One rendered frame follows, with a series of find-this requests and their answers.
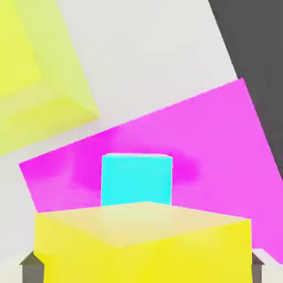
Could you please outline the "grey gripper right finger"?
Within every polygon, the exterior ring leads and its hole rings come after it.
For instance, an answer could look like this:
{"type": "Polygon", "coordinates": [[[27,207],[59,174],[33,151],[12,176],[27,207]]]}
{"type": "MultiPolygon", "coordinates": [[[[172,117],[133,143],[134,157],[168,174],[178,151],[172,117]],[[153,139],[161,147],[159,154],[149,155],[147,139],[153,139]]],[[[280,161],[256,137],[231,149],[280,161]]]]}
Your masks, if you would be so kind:
{"type": "Polygon", "coordinates": [[[252,253],[253,283],[283,283],[283,264],[267,252],[252,253]]]}

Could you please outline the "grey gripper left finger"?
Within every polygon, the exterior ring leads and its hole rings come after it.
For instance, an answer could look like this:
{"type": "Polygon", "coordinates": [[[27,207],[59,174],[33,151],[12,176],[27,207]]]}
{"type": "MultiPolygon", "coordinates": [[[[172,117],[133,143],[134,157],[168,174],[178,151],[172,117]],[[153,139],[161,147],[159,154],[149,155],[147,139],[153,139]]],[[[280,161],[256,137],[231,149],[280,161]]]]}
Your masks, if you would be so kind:
{"type": "Polygon", "coordinates": [[[44,264],[34,251],[18,253],[0,263],[0,283],[44,283],[44,264]]]}

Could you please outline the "small yellow cube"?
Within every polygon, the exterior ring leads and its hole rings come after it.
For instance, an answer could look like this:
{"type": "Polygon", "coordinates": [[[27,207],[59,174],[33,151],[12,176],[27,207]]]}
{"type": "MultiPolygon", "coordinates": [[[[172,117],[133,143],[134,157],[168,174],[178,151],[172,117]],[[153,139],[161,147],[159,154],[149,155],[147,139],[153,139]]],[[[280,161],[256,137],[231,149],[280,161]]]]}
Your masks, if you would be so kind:
{"type": "Polygon", "coordinates": [[[252,283],[251,221],[154,202],[38,213],[44,283],[252,283]]]}

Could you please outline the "small cyan cube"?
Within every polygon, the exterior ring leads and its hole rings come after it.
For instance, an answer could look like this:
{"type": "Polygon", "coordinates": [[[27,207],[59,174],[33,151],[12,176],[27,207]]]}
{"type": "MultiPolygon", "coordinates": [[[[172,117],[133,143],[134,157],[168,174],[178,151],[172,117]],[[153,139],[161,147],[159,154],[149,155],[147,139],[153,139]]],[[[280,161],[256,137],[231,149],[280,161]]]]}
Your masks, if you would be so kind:
{"type": "Polygon", "coordinates": [[[109,153],[102,156],[101,205],[172,204],[172,157],[109,153]]]}

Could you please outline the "large magenta box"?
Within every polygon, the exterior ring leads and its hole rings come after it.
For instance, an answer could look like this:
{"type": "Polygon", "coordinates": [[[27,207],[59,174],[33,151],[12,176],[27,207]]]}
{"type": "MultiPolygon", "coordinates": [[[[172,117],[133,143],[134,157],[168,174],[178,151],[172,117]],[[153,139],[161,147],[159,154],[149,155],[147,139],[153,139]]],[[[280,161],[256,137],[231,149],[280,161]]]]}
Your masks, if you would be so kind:
{"type": "Polygon", "coordinates": [[[283,180],[244,80],[20,163],[36,210],[99,206],[107,153],[171,156],[174,205],[250,218],[283,264],[283,180]]]}

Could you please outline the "large pale yellow box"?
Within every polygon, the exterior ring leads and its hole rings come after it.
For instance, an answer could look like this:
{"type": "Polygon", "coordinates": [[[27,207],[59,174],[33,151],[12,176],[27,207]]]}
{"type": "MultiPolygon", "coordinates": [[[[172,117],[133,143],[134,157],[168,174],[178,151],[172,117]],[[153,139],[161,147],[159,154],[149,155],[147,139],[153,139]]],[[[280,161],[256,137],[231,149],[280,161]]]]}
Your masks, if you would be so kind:
{"type": "Polygon", "coordinates": [[[98,116],[57,0],[0,0],[0,156],[98,116]]]}

